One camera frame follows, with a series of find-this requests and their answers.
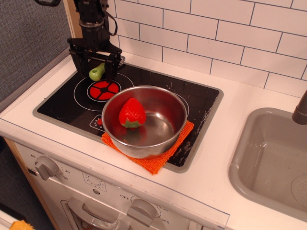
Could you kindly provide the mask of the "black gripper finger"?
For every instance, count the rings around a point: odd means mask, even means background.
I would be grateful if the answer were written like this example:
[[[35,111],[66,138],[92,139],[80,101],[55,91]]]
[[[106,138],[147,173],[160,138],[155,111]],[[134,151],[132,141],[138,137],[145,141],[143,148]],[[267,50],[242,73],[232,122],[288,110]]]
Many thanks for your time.
[[[120,54],[110,54],[105,61],[106,81],[110,83],[117,74],[120,65]]]
[[[75,50],[70,50],[70,55],[72,57],[72,60],[75,64],[78,73],[82,77],[87,77],[89,74],[89,66],[88,66],[88,59],[84,57],[84,53]]]

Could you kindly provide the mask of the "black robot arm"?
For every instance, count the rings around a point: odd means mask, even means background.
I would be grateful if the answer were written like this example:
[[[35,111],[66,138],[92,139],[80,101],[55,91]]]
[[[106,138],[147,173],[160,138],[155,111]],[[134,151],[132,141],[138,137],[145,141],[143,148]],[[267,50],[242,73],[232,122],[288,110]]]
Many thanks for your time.
[[[69,38],[69,52],[79,74],[89,74],[89,59],[105,64],[106,81],[111,82],[121,65],[122,50],[110,42],[117,30],[111,33],[108,19],[114,17],[107,12],[106,0],[76,0],[76,11],[79,13],[79,25],[82,38]]]

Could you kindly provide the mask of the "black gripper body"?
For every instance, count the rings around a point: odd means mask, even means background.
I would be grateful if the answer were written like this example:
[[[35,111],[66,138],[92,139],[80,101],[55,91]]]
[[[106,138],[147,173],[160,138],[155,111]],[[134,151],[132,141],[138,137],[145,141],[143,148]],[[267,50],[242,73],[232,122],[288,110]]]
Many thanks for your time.
[[[96,28],[82,28],[82,38],[69,38],[67,42],[70,50],[84,53],[87,59],[96,59],[105,62],[110,54],[120,54],[120,65],[122,64],[121,49],[110,42],[110,34],[100,26]]]

